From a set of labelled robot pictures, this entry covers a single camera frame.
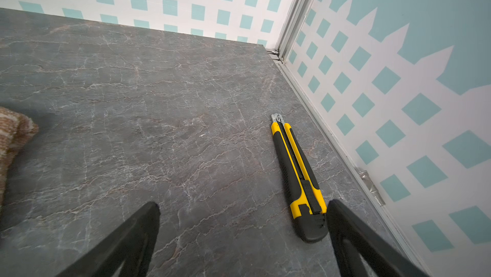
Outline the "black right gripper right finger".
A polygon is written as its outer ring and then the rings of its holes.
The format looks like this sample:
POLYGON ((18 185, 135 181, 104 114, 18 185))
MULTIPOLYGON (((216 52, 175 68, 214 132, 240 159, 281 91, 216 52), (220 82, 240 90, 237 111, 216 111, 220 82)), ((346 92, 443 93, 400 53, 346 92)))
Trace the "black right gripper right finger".
POLYGON ((426 276, 356 216, 342 201, 327 205, 327 225, 341 276, 367 276, 364 259, 377 276, 426 276))

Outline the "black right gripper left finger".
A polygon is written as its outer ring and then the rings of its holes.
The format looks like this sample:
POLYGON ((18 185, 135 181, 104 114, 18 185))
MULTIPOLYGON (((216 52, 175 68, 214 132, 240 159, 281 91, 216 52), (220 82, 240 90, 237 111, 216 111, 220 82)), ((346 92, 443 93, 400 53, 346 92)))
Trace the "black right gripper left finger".
POLYGON ((147 202, 59 276, 146 276, 160 227, 160 209, 147 202))

